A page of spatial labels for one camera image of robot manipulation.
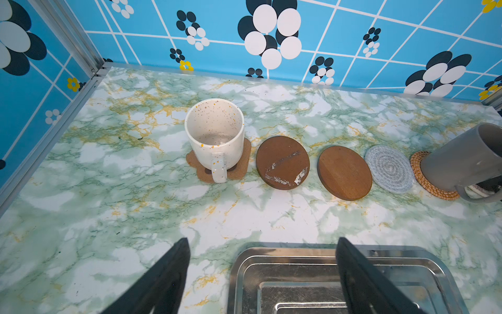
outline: blue wall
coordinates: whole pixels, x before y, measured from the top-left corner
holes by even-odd
[[[115,62],[468,100],[502,86],[501,1],[67,2]]]
[[[0,68],[1,187],[89,77],[27,0],[0,0]]]

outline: gray round coaster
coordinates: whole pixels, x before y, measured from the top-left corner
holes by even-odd
[[[413,170],[403,153],[376,145],[368,149],[364,160],[376,184],[392,193],[405,193],[413,186]]]

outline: speckled mug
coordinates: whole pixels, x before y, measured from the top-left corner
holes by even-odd
[[[232,102],[213,98],[193,106],[185,118],[185,131],[197,160],[211,169],[216,183],[226,182],[244,149],[244,115]]]

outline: stainless steel tray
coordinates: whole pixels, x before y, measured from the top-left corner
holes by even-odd
[[[468,314],[448,268],[418,247],[357,246],[428,314]],[[347,313],[334,249],[250,248],[230,273],[227,314]]]

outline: brown coaster with white residue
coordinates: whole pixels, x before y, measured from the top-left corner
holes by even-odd
[[[420,163],[422,162],[422,159],[424,159],[429,154],[430,153],[426,151],[419,151],[411,156],[410,163],[411,163],[411,168],[413,169],[413,173],[415,174],[415,178],[417,179],[418,183],[420,183],[420,185],[423,186],[424,189],[426,189],[429,193],[431,193],[435,197],[439,197],[445,200],[456,200],[457,198],[460,197],[457,191],[449,192],[436,188],[435,186],[432,185],[432,183],[429,182],[429,180],[427,180],[427,178],[422,173],[422,168],[420,167]]]
[[[249,164],[249,156],[251,155],[251,142],[244,138],[244,149],[242,150],[242,156],[235,166],[228,169],[226,171],[228,180],[241,180],[247,173],[247,165]],[[190,151],[188,153],[187,162],[190,166],[197,169],[197,177],[202,182],[206,183],[214,183],[213,175],[211,174],[211,170],[206,169],[195,157],[195,153]]]
[[[274,136],[258,148],[256,168],[266,184],[279,190],[290,190],[305,181],[310,160],[300,143],[286,136]]]
[[[343,146],[331,146],[321,153],[317,173],[326,190],[344,200],[366,196],[373,184],[371,171],[364,159]]]

